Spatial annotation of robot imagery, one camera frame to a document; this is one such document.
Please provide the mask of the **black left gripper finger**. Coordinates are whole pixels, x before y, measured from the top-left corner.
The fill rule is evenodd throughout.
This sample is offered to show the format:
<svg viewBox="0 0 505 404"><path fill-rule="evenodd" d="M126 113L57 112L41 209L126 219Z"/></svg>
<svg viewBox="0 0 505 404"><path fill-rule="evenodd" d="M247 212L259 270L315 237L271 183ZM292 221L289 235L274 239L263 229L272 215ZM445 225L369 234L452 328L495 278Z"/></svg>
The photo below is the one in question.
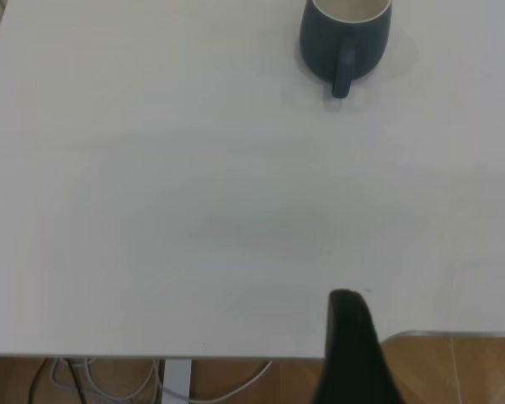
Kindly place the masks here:
<svg viewBox="0 0 505 404"><path fill-rule="evenodd" d="M328 296L327 337L313 403L403 403L364 298L352 290Z"/></svg>

